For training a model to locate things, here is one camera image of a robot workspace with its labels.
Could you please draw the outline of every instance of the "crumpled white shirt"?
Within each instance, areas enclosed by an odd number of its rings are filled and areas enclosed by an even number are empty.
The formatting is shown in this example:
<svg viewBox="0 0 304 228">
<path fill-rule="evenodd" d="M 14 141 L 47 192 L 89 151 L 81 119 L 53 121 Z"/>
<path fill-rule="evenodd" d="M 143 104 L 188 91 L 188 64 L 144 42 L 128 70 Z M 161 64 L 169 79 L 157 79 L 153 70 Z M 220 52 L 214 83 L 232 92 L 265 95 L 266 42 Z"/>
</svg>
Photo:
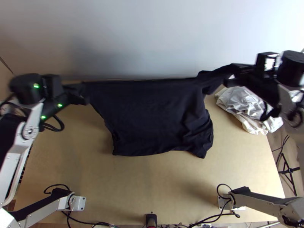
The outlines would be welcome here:
<svg viewBox="0 0 304 228">
<path fill-rule="evenodd" d="M 215 98 L 217 98 L 216 104 L 233 114 L 242 123 L 243 128 L 251 134 L 266 135 L 268 132 L 275 132 L 283 125 L 281 117 L 269 117 L 266 121 L 260 121 L 265 108 L 264 101 L 246 87 L 223 88 L 215 94 Z M 272 107 L 267 106 L 268 113 Z"/>
</svg>

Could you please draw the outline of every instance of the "metal bracket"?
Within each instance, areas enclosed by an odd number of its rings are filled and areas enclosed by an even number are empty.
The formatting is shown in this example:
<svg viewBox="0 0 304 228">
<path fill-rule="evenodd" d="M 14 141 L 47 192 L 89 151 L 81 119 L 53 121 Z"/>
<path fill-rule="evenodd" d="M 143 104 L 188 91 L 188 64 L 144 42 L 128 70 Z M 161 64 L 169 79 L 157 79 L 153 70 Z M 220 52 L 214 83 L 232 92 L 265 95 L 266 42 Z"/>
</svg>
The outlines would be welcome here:
<svg viewBox="0 0 304 228">
<path fill-rule="evenodd" d="M 73 195 L 69 201 L 70 209 L 65 209 L 65 211 L 83 211 L 85 202 L 86 198 L 84 196 Z"/>
<path fill-rule="evenodd" d="M 220 210 L 222 210 L 223 209 L 223 207 L 224 207 L 224 205 L 225 205 L 225 203 L 227 203 L 227 201 L 228 201 L 229 199 L 223 199 L 223 198 L 221 198 L 221 197 L 217 197 L 217 202 L 218 202 L 218 209 L 220 209 Z M 224 210 L 230 210 L 230 211 L 244 211 L 244 210 L 246 210 L 246 207 L 232 207 L 231 208 L 231 206 L 230 206 L 231 204 L 230 203 L 228 203 L 226 206 L 225 206 L 225 208 L 224 208 Z"/>
</svg>

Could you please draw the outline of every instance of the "black t-shirt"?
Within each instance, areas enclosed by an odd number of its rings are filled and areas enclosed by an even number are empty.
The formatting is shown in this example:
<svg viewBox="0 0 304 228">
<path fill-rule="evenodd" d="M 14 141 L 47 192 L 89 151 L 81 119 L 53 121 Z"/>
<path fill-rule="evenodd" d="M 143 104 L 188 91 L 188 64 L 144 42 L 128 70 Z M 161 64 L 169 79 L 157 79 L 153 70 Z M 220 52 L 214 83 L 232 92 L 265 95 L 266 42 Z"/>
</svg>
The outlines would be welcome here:
<svg viewBox="0 0 304 228">
<path fill-rule="evenodd" d="M 187 79 L 87 82 L 86 89 L 112 133 L 113 155 L 186 150 L 204 158 L 213 142 L 204 98 L 232 70 L 229 65 Z"/>
</svg>

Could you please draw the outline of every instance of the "wooden floor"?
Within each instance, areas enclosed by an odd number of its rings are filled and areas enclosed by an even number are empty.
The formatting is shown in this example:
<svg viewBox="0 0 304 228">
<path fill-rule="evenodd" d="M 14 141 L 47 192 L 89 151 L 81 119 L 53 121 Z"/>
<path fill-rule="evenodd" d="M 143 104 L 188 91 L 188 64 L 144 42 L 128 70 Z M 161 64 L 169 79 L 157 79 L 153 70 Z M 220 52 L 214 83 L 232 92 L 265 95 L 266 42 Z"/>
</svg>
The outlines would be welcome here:
<svg viewBox="0 0 304 228">
<path fill-rule="evenodd" d="M 286 133 L 284 127 L 281 127 L 280 129 L 278 129 L 274 133 L 267 134 L 267 138 L 268 138 L 271 150 L 279 148 L 286 135 L 287 135 L 287 133 Z M 275 161 L 277 160 L 279 152 L 280 152 L 280 150 L 277 150 L 277 151 L 273 152 L 273 156 L 274 156 Z M 294 142 L 294 140 L 292 138 L 289 138 L 288 141 L 286 142 L 286 144 L 284 145 L 283 154 L 286 157 L 286 160 L 287 160 L 290 168 L 295 168 L 295 167 L 299 166 L 298 148 L 297 148 L 296 143 Z M 278 165 L 278 170 L 279 171 L 283 170 L 283 165 L 284 165 L 284 161 L 281 158 L 280 162 L 279 162 L 279 165 Z M 284 175 L 281 175 L 281 174 L 280 174 L 280 178 L 281 178 L 282 186 L 283 186 L 283 189 L 284 189 L 285 197 L 286 198 L 294 197 L 295 195 L 293 194 L 293 189 L 291 187 L 292 185 L 289 183 L 287 178 Z M 294 178 L 295 187 L 296 187 L 296 191 L 297 191 L 298 196 L 304 196 L 301 171 L 295 171 L 293 173 L 293 178 Z"/>
<path fill-rule="evenodd" d="M 284 127 L 281 127 L 280 129 L 278 129 L 276 132 L 274 133 L 269 133 L 267 135 L 271 150 L 277 149 L 279 147 L 281 147 L 282 142 L 285 138 L 285 136 L 287 135 Z M 274 160 L 276 161 L 277 156 L 279 154 L 280 150 L 277 150 L 275 152 L 273 152 L 273 156 L 274 156 Z M 299 166 L 298 163 L 298 150 L 297 150 L 297 146 L 295 144 L 295 142 L 292 140 L 292 138 L 289 138 L 288 141 L 286 142 L 284 148 L 283 148 L 283 153 L 286 157 L 287 162 L 289 163 L 289 166 L 291 168 L 295 168 Z M 279 161 L 279 165 L 278 165 L 278 170 L 281 171 L 283 169 L 283 159 L 281 159 Z M 282 182 L 282 186 L 284 189 L 284 193 L 285 193 L 285 197 L 294 197 L 294 193 L 293 193 L 293 189 L 291 187 L 291 184 L 288 182 L 288 180 L 286 179 L 286 177 L 284 175 L 280 175 L 281 177 L 281 182 Z M 294 182 L 295 182 L 295 186 L 296 186 L 296 191 L 298 196 L 304 196 L 304 189 L 303 189 L 303 183 L 302 183 L 302 177 L 301 177 L 301 172 L 300 171 L 296 171 L 293 173 L 293 178 L 294 178 Z M 255 228 L 255 227 L 259 227 L 265 224 L 260 224 L 260 223 L 250 223 L 250 224 L 246 224 L 246 223 L 236 223 L 236 224 L 218 224 L 220 226 L 231 226 L 232 228 Z M 72 228 L 89 228 L 91 227 L 90 225 L 71 225 Z M 33 228 L 66 228 L 67 224 L 47 224 L 47 223 L 37 223 L 35 225 L 32 226 Z M 142 226 L 130 226 L 130 225 L 125 225 L 125 226 L 121 226 L 122 228 L 142 228 Z"/>
</svg>

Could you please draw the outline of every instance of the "wooden table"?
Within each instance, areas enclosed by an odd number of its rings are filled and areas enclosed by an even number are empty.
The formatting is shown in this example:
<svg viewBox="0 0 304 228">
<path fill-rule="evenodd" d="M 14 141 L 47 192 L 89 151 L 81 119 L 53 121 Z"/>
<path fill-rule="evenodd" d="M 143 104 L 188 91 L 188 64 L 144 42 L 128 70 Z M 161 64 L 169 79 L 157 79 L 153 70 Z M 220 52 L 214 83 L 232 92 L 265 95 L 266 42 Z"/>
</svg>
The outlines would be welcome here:
<svg viewBox="0 0 304 228">
<path fill-rule="evenodd" d="M 213 96 L 205 103 L 214 124 L 214 145 L 205 159 L 184 151 L 113 156 L 111 134 L 92 106 L 67 107 L 58 114 L 66 129 L 40 133 L 34 142 L 15 209 L 46 197 L 43 190 L 59 183 L 87 197 L 85 210 L 73 217 L 117 225 L 143 224 L 151 212 L 159 224 L 189 224 L 218 214 L 220 183 L 284 198 L 267 137 L 244 131 Z M 249 208 L 239 214 L 239 219 L 224 216 L 218 222 L 276 220 Z M 66 223 L 66 218 L 55 212 L 43 222 Z"/>
</svg>

